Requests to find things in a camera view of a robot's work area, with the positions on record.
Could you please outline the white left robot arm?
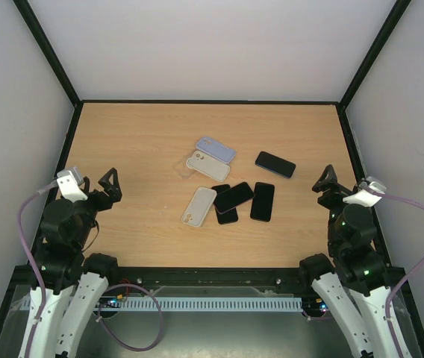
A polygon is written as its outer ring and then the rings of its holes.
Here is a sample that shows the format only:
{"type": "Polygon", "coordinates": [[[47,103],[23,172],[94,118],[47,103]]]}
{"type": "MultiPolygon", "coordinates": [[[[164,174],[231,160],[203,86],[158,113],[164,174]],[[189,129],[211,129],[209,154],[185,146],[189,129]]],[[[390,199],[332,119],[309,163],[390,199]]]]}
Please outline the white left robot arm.
{"type": "Polygon", "coordinates": [[[84,255],[90,231],[99,226],[98,213],[122,199],[115,168],[99,179],[99,185],[101,190],[91,190],[89,179],[72,167],[28,198],[60,191],[43,211],[44,241],[36,251],[25,249],[34,277],[20,357],[75,357],[93,308],[116,278],[115,257],[84,255]]]}

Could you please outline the black phone purple edge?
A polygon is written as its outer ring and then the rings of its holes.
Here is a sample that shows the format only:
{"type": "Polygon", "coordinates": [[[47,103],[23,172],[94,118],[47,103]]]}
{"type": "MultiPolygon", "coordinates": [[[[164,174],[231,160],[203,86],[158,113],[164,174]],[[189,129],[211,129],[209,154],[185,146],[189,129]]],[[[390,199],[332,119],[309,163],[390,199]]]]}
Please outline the black phone purple edge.
{"type": "Polygon", "coordinates": [[[254,191],[247,182],[239,183],[233,187],[223,184],[213,186],[212,189],[216,191],[216,198],[213,204],[216,211],[220,214],[233,210],[237,206],[252,200],[255,196],[254,191]]]}

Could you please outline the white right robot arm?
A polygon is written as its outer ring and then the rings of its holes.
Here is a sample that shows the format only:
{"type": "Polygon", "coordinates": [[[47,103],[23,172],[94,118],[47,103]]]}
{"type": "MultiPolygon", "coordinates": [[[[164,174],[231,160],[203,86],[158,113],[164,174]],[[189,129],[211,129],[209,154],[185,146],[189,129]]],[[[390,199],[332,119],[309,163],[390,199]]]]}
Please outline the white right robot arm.
{"type": "Polygon", "coordinates": [[[347,189],[327,165],[312,190],[329,211],[328,253],[300,261],[299,285],[324,300],[354,357],[410,357],[390,297],[388,267],[372,246],[378,234],[372,207],[386,186],[368,177],[347,189]]]}

